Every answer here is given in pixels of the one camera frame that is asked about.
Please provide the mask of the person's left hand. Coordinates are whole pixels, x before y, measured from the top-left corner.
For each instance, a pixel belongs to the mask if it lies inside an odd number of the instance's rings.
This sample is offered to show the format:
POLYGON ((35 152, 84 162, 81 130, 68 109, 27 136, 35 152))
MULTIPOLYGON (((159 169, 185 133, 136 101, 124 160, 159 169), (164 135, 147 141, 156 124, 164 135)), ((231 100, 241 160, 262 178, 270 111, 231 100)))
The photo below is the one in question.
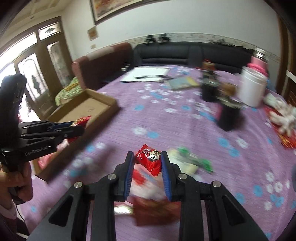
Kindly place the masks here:
POLYGON ((1 206, 11 209, 12 197, 8 188, 20 187, 18 197, 23 201, 30 201, 33 197, 32 170, 30 163, 24 163, 21 172, 4 172, 1 167, 1 206))

